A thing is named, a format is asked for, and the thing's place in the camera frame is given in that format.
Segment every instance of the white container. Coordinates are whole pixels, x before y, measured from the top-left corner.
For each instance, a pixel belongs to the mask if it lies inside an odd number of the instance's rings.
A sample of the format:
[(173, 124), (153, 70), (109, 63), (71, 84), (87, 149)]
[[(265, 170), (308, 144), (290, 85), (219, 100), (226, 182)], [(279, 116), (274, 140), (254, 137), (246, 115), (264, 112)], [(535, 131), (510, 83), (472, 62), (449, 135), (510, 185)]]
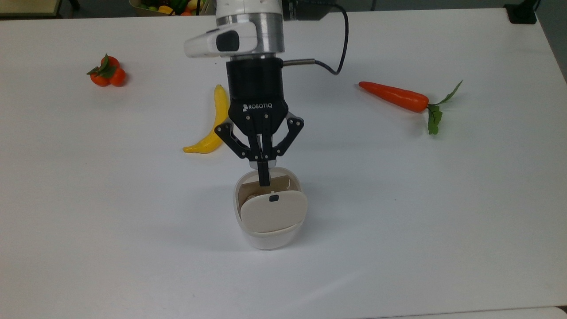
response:
[(238, 180), (234, 211), (253, 247), (275, 249), (288, 244), (299, 232), (307, 214), (307, 197), (291, 171), (270, 169), (270, 186), (261, 187), (255, 170)]

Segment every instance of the plastic banana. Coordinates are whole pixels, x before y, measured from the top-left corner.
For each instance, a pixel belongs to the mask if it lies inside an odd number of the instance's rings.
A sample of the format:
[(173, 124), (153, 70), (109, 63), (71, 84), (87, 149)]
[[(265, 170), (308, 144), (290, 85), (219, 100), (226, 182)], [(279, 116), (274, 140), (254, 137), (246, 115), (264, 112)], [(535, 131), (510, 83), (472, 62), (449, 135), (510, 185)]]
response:
[(211, 129), (209, 134), (197, 144), (184, 147), (184, 152), (207, 154), (216, 150), (219, 146), (222, 145), (221, 138), (218, 137), (214, 132), (214, 128), (220, 123), (224, 122), (229, 116), (229, 98), (227, 97), (226, 91), (221, 85), (217, 85), (214, 88), (214, 105), (216, 109), (216, 115), (213, 128)]

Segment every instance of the plastic carrot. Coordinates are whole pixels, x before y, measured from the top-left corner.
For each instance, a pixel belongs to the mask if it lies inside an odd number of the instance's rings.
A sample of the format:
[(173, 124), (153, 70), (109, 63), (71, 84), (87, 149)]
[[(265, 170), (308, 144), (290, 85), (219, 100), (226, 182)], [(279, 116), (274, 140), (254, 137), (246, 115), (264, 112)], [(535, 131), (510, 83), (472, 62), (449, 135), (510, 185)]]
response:
[(403, 107), (406, 110), (421, 113), (427, 109), (429, 111), (428, 131), (429, 134), (435, 135), (439, 132), (439, 122), (443, 116), (443, 112), (439, 110), (439, 106), (443, 103), (449, 102), (449, 99), (455, 95), (461, 83), (463, 83), (463, 81), (460, 81), (453, 92), (447, 95), (443, 100), (441, 100), (441, 102), (436, 104), (429, 104), (428, 97), (414, 91), (408, 91), (372, 82), (359, 82), (358, 85), (379, 98), (399, 107)]

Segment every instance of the white table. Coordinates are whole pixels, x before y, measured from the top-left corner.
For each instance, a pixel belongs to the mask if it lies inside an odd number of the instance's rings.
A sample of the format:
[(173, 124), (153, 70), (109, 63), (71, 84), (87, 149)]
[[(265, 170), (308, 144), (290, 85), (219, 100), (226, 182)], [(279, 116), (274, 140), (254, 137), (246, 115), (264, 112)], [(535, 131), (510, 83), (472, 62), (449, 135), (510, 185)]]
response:
[[(504, 9), (350, 15), (343, 72), (284, 68), (306, 126), (280, 166), (310, 201), (300, 236), (251, 248), (213, 121), (221, 58), (183, 42), (213, 17), (0, 22), (3, 318), (368, 318), (567, 304), (567, 86), (541, 26)], [(57, 36), (57, 30), (66, 36)], [(285, 24), (282, 58), (336, 64), (342, 17)], [(122, 88), (85, 72), (105, 52)], [(357, 89), (433, 101), (438, 136)]]

